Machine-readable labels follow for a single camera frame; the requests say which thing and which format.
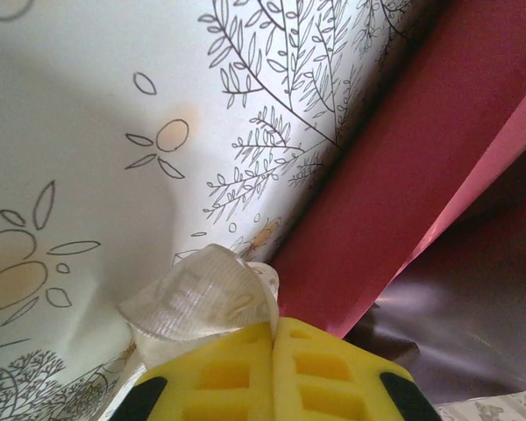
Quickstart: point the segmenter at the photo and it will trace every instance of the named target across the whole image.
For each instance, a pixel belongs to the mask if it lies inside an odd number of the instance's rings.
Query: yellow sponge
[[[269,324],[257,324],[150,370],[139,384],[167,386],[144,420],[272,421],[272,348]]]
[[[409,373],[315,327],[252,325],[139,379],[112,421],[438,421]]]
[[[274,342],[275,420],[403,420],[380,374],[412,380],[402,367],[293,318]]]

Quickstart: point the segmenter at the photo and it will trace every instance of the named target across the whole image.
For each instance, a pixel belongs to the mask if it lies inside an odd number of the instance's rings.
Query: red wrapping paper
[[[525,97],[526,0],[453,2],[274,257],[282,314],[344,336]]]

